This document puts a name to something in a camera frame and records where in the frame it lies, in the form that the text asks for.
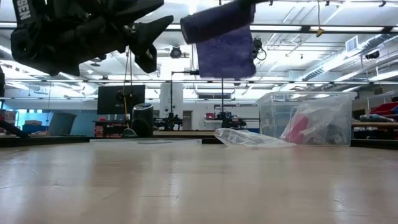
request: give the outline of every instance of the table surface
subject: table surface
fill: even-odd
[[[123,140],[0,151],[0,223],[398,223],[398,152]]]

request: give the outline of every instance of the storage bin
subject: storage bin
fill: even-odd
[[[355,92],[273,92],[257,100],[260,133],[296,144],[347,146]]]

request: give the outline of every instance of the wooden table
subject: wooden table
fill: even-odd
[[[398,153],[107,140],[0,151],[0,223],[398,223]]]

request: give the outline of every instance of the red object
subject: red object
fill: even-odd
[[[376,109],[371,110],[370,114],[378,114],[378,115],[391,115],[393,113],[393,109],[398,106],[398,102],[393,103],[384,103],[378,106]]]
[[[306,130],[309,118],[303,114],[296,114],[291,122],[290,131],[286,134],[285,141],[301,144],[304,141],[304,135],[301,131]]]
[[[215,115],[214,113],[206,113],[206,119],[214,119]]]

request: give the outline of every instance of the ceiling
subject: ceiling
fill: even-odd
[[[351,26],[396,26],[398,24],[397,1],[388,1],[384,7],[379,7],[380,1],[330,1],[329,6],[325,6],[325,1],[320,3],[319,19],[321,25],[351,25]],[[190,12],[202,11],[216,6],[216,0],[165,0],[164,6],[152,14],[145,16],[139,22],[150,22],[163,16],[173,15],[174,23]],[[12,0],[2,0],[0,3],[0,21],[15,22],[15,14],[12,8]],[[274,1],[273,5],[269,3],[258,4],[254,24],[318,24],[318,3],[312,0],[306,1]],[[11,30],[0,30],[0,45],[4,49],[10,48]],[[267,52],[267,58],[264,61],[256,60],[257,73],[250,80],[296,80],[300,73],[312,68],[328,58],[341,53],[345,49],[345,42],[355,35],[353,34],[323,34],[316,37],[314,34],[272,34],[272,33],[252,33],[253,37],[261,38],[263,48]],[[368,39],[373,35],[359,35],[359,39]],[[393,39],[388,43],[379,46],[381,58],[389,58],[395,54],[397,40]],[[196,52],[191,45],[186,45],[182,34],[179,32],[164,32],[155,41],[158,50],[159,71],[151,74],[145,74],[139,67],[132,65],[134,80],[168,80],[170,74],[162,72],[162,67],[174,66],[180,69],[189,70],[197,65]],[[170,49],[174,45],[179,45],[183,52],[189,54],[190,58],[171,59],[168,57]],[[4,55],[2,63],[10,59],[10,55],[2,52]],[[98,80],[102,77],[108,77],[110,80],[123,80],[125,78],[127,57],[125,54],[112,52],[108,58],[98,63],[99,67],[92,66],[93,62],[86,62],[80,65],[81,79]],[[333,79],[334,74],[339,76],[360,69],[361,66],[371,65],[376,60],[362,61],[355,57],[348,63],[344,63],[330,70],[332,75],[324,76],[326,79]],[[388,64],[381,66],[391,66],[396,63],[392,60]],[[13,69],[20,65],[13,63]],[[39,71],[26,69],[30,78],[37,78],[37,75],[46,76]],[[189,75],[180,76],[179,80],[199,80],[200,77]],[[158,88],[159,83],[148,83],[151,88]],[[220,84],[185,84],[187,88],[220,88]],[[270,91],[275,85],[255,84],[255,89],[264,89]]]

